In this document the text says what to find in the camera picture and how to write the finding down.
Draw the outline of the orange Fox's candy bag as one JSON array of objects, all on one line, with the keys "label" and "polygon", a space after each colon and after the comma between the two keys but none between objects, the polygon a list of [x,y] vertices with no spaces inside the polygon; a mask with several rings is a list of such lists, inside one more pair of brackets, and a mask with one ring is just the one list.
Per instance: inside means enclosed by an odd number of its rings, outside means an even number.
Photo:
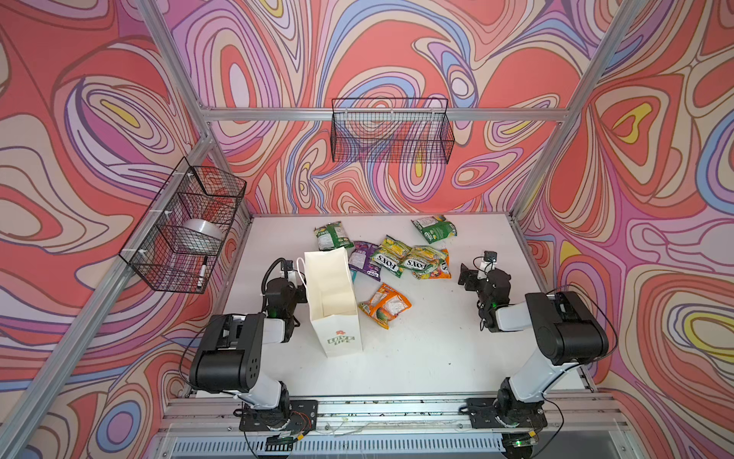
[{"label": "orange Fox's candy bag", "polygon": [[418,280],[451,279],[449,271],[449,251],[430,246],[413,247],[399,264],[411,271]]}]

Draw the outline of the white paper bag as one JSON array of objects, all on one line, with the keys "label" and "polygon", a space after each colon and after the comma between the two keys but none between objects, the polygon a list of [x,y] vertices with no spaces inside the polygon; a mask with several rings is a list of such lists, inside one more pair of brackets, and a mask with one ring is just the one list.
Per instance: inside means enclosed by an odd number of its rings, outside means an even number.
[{"label": "white paper bag", "polygon": [[348,252],[305,252],[310,323],[328,358],[361,353],[359,308],[354,292]]}]

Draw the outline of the orange snack bag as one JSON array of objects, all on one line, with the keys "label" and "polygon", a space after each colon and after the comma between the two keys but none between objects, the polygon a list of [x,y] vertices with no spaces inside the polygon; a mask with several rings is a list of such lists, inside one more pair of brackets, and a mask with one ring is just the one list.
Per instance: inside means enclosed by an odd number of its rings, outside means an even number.
[{"label": "orange snack bag", "polygon": [[386,330],[389,329],[391,321],[411,307],[412,303],[405,295],[385,283],[378,287],[369,300],[357,304],[359,311]]}]

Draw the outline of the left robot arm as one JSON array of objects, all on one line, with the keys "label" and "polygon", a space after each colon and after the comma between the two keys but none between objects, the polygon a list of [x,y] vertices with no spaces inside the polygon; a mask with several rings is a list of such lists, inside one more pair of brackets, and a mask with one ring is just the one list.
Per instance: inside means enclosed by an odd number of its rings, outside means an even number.
[{"label": "left robot arm", "polygon": [[306,289],[285,277],[269,280],[259,313],[217,315],[204,330],[189,369],[193,389],[237,398],[251,410],[291,413],[286,384],[263,372],[263,347],[291,340],[299,325],[296,306]]}]

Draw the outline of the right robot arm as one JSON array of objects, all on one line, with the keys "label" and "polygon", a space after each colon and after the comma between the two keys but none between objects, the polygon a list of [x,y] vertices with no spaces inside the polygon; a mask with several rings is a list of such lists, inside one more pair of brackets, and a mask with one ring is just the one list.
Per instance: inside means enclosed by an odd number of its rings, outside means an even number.
[{"label": "right robot arm", "polygon": [[536,414],[546,392],[570,370],[603,359],[610,344],[606,331],[579,294],[530,293],[510,303],[512,277],[499,269],[481,272],[461,266],[458,284],[478,296],[480,328],[491,333],[531,330],[536,350],[514,375],[506,378],[492,403],[506,425]]}]

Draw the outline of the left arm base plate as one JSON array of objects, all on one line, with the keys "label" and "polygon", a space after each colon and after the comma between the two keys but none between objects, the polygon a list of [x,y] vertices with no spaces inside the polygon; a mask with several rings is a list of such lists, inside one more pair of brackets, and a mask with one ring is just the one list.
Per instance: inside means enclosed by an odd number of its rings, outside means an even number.
[{"label": "left arm base plate", "polygon": [[305,399],[282,402],[275,409],[253,409],[246,404],[235,409],[242,432],[306,434],[317,427],[318,401]]}]

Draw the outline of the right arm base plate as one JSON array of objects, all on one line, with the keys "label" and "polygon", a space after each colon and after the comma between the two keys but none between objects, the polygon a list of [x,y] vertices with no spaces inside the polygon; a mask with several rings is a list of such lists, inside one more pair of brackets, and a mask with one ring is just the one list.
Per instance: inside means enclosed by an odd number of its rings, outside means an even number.
[{"label": "right arm base plate", "polygon": [[495,398],[469,398],[459,408],[466,415],[472,428],[520,428],[542,430],[548,421],[542,403],[502,402]]}]

